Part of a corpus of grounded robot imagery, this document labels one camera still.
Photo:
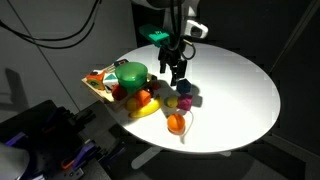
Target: white round table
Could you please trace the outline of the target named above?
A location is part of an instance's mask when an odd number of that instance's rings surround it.
[[[280,97],[270,77],[250,60],[231,51],[195,43],[196,56],[188,61],[185,78],[192,84],[193,106],[180,111],[186,119],[187,133],[181,137],[167,129],[163,108],[138,120],[123,109],[111,116],[134,136],[156,147],[185,153],[219,153],[248,145],[275,124],[280,112]],[[192,49],[187,47],[186,56]],[[133,50],[119,59],[145,64],[163,84],[162,99],[177,94],[170,87],[171,71],[160,74],[159,49],[154,45]]]

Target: wooden tray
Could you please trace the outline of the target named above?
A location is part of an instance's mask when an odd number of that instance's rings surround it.
[[[112,73],[115,71],[115,67],[113,65],[108,66],[104,69],[106,73]],[[140,89],[142,89],[143,87],[147,86],[149,84],[149,82],[151,80],[156,80],[157,77],[148,73],[147,75],[147,83],[145,83]],[[87,83],[87,78],[83,78],[81,79],[81,81],[87,86],[89,87],[90,92],[97,98],[99,99],[102,103],[106,104],[108,107],[110,107],[113,111],[118,112],[119,110],[121,110],[121,108],[123,107],[124,103],[127,101],[127,99],[129,97],[131,97],[131,95],[133,95],[135,92],[129,93],[125,98],[123,98],[120,101],[115,100],[112,97],[111,93],[108,93],[106,90],[98,90],[93,88],[89,83]]]

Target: green bowl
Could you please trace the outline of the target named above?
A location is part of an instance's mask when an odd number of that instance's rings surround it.
[[[115,70],[120,86],[132,92],[138,90],[147,81],[148,68],[139,62],[127,62]]]

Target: white wall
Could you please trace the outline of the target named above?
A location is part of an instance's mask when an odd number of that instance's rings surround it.
[[[48,38],[76,32],[83,25],[94,4],[94,0],[10,2],[33,36]],[[6,0],[0,0],[0,19],[10,27],[27,33]],[[78,39],[80,38],[52,45],[66,45]],[[71,49],[39,49],[1,28],[0,40],[0,122],[47,99],[52,99],[57,106],[65,106],[76,113],[77,106],[84,109],[97,100],[83,86],[81,79],[91,70],[101,69],[136,48],[131,2],[102,1],[91,34]],[[50,66],[62,80],[75,103]],[[14,100],[10,99],[12,90],[7,81],[6,68],[17,72],[22,81],[22,87],[16,90],[15,96],[18,97]]]

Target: yellow banana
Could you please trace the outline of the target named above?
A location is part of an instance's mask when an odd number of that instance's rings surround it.
[[[141,117],[144,117],[144,116],[147,116],[147,115],[150,115],[150,114],[156,112],[160,107],[161,107],[161,98],[160,98],[160,96],[157,96],[148,105],[129,113],[129,117],[141,118]]]

